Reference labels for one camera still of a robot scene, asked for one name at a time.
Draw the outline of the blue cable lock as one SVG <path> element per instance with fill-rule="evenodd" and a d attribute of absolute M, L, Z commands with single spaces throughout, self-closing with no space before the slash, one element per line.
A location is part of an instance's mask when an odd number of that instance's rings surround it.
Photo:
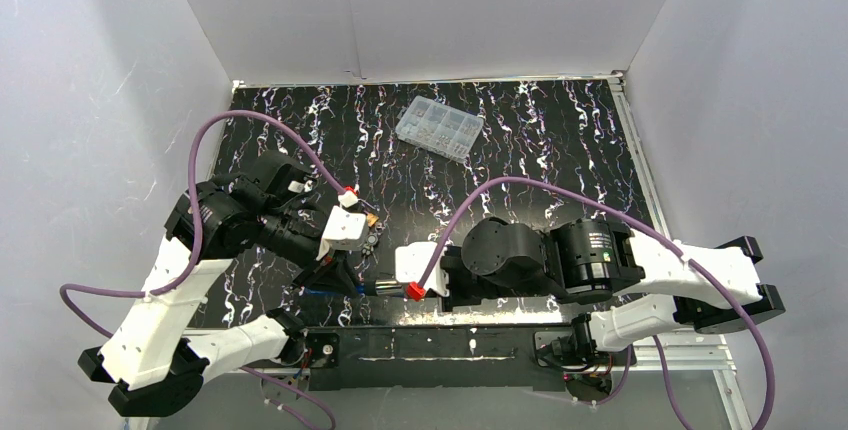
<path fill-rule="evenodd" d="M 357 296 L 403 297 L 405 295 L 405 285 L 395 280 L 371 280 L 354 286 L 316 284 L 305 287 L 304 293 L 311 295 L 341 295 L 349 298 L 355 298 Z"/>

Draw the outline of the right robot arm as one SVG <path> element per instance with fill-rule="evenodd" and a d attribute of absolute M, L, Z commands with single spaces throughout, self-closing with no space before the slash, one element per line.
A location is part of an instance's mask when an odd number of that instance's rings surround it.
<path fill-rule="evenodd" d="M 756 324 L 785 312 L 777 288 L 756 272 L 762 254 L 754 238 L 681 250 L 677 256 L 621 223 L 578 219 L 543 231 L 491 217 L 461 245 L 447 247 L 433 272 L 441 279 L 446 311 L 506 297 L 589 305 L 637 295 L 620 307 L 571 320 L 571 337 L 555 348 L 581 359 L 685 327 L 700 334 L 742 331 L 747 325 L 729 297 Z"/>

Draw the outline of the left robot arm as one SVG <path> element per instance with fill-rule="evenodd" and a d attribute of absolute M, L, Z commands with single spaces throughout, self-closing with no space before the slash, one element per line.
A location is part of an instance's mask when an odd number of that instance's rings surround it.
<path fill-rule="evenodd" d="M 173 415 L 207 382 L 257 361 L 299 369 L 333 362 L 332 343 L 313 339 L 282 308 L 219 333 L 186 332 L 212 284 L 253 247 L 294 264 L 300 287 L 360 293 L 347 255 L 365 244 L 368 218 L 356 206 L 316 204 L 307 193 L 310 176 L 296 160 L 268 151 L 247 171 L 200 182 L 180 198 L 122 324 L 78 361 L 89 379 L 111 386 L 118 414 Z"/>

